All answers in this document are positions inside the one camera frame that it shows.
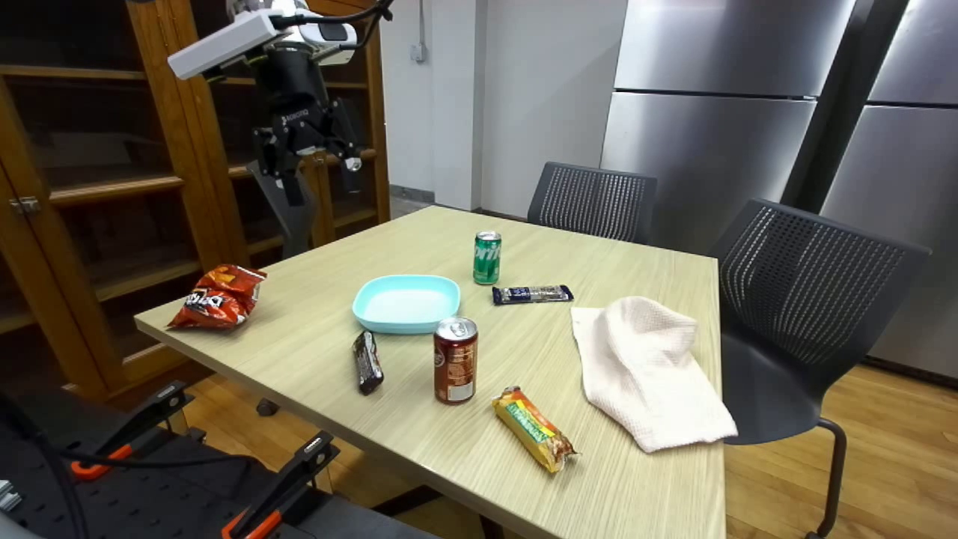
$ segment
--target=wooden table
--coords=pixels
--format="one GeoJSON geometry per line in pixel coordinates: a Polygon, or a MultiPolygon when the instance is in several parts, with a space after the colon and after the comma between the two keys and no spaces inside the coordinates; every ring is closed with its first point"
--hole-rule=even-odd
{"type": "Polygon", "coordinates": [[[722,447],[644,455],[586,404],[571,307],[496,308],[490,290],[473,284],[473,236],[484,229],[503,233],[499,284],[569,284],[574,307],[599,308],[637,295],[692,316],[695,356],[717,386],[713,259],[441,208],[265,268],[259,307],[238,334],[170,334],[180,302],[138,316],[138,328],[521,536],[725,536],[722,447]],[[460,316],[478,325],[473,401],[435,400],[432,337],[378,337],[387,383],[357,392],[349,307],[363,281],[390,272],[460,284],[460,316]],[[574,467],[547,476],[493,421],[490,401],[506,386],[521,386],[571,437],[574,467]]]}

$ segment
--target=chair backrest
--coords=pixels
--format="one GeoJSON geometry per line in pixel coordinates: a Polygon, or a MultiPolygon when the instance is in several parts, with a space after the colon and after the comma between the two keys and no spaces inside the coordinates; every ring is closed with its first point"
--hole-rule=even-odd
{"type": "Polygon", "coordinates": [[[653,205],[653,176],[544,163],[526,223],[646,244],[653,205]]]}
{"type": "Polygon", "coordinates": [[[782,347],[818,392],[867,356],[927,250],[752,202],[722,236],[722,308],[782,347]]]}

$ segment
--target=green can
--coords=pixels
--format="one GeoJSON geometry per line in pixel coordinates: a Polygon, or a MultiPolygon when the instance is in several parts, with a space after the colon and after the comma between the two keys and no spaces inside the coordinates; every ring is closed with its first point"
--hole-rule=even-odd
{"type": "Polygon", "coordinates": [[[473,281],[476,284],[496,284],[499,281],[499,259],[503,259],[503,236],[496,230],[476,233],[476,259],[473,259],[473,281]]]}

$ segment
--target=refrigerator door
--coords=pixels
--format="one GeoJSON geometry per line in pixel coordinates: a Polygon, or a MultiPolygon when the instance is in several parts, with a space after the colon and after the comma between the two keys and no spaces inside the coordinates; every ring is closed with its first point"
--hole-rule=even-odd
{"type": "Polygon", "coordinates": [[[958,377],[958,111],[867,106],[822,217],[927,247],[932,265],[872,356],[958,377]]]}
{"type": "Polygon", "coordinates": [[[821,96],[857,0],[631,0],[617,91],[821,96]]]}
{"type": "Polygon", "coordinates": [[[954,0],[909,0],[867,103],[958,106],[954,24],[954,0]]]}
{"type": "Polygon", "coordinates": [[[704,251],[752,197],[779,202],[815,103],[613,94],[601,169],[658,179],[656,244],[704,251]]]}

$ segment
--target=white cloth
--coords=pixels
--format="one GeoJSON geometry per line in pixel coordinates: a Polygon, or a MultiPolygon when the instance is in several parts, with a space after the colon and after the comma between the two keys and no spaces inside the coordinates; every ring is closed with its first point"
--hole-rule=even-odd
{"type": "Polygon", "coordinates": [[[737,427],[692,356],[695,320],[646,296],[571,308],[584,392],[644,452],[714,443],[737,427]]]}

